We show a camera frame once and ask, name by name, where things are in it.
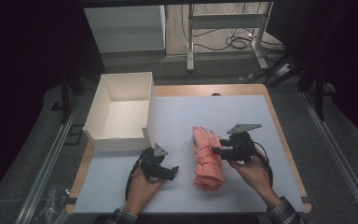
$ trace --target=sleeve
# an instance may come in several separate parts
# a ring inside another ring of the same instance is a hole
[[[285,223],[285,224],[306,224],[307,222],[297,213],[295,208],[287,201],[285,197],[281,197],[282,203],[267,211],[267,216],[271,219],[272,223]]]
[[[134,224],[136,218],[138,218],[136,215],[117,208],[112,216],[106,221],[106,224]]]

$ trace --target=person's left hand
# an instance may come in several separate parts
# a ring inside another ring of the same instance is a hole
[[[155,183],[150,183],[144,172],[138,167],[132,176],[129,196],[123,210],[138,216],[144,206],[153,198],[156,192],[164,183],[163,179],[159,179]]]

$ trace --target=white box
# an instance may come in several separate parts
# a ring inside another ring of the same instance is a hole
[[[83,131],[99,151],[150,147],[155,98],[152,73],[101,75]]]

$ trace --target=person's right hand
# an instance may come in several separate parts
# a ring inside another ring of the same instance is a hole
[[[232,168],[236,169],[242,179],[260,195],[269,209],[273,209],[281,204],[281,199],[269,183],[269,173],[260,159],[253,156],[246,164],[241,164],[237,161],[227,162]]]

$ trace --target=hand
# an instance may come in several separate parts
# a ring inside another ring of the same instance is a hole
[[[242,179],[257,192],[269,209],[273,209],[281,204],[281,199],[269,183],[269,173],[260,159],[253,156],[246,164],[240,164],[237,161],[227,162],[232,168],[236,169]]]
[[[159,179],[155,183],[150,183],[144,172],[138,167],[132,176],[129,197],[123,210],[138,216],[144,206],[153,198],[156,192],[164,183],[163,179]]]

